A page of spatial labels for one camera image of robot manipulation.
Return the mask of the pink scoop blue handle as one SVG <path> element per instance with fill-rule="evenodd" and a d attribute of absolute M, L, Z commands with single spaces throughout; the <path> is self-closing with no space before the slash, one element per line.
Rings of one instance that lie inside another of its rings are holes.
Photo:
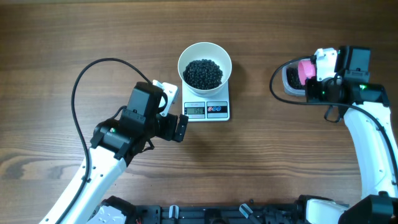
<path fill-rule="evenodd" d="M 305 85 L 307 79 L 311 79 L 316 76 L 316 69 L 311 60 L 299 61 L 297 71 L 301 85 Z"/>

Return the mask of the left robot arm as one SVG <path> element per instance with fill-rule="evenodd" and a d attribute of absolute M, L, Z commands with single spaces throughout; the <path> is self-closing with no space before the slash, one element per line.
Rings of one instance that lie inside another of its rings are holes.
<path fill-rule="evenodd" d="M 152 138 L 182 142 L 188 117 L 169 113 L 178 93 L 170 83 L 138 82 L 120 118 L 95 127 L 85 159 L 42 223 L 86 223 L 133 157 L 154 149 Z"/>

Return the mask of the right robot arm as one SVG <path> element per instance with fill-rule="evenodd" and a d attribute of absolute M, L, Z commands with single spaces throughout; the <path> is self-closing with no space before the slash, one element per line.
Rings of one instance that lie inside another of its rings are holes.
<path fill-rule="evenodd" d="M 345 208 L 332 200 L 306 199 L 309 223 L 396 223 L 397 144 L 386 89 L 369 81 L 371 51 L 341 46 L 318 49 L 295 63 L 309 104 L 338 109 L 354 142 L 361 173 L 361 200 Z"/>

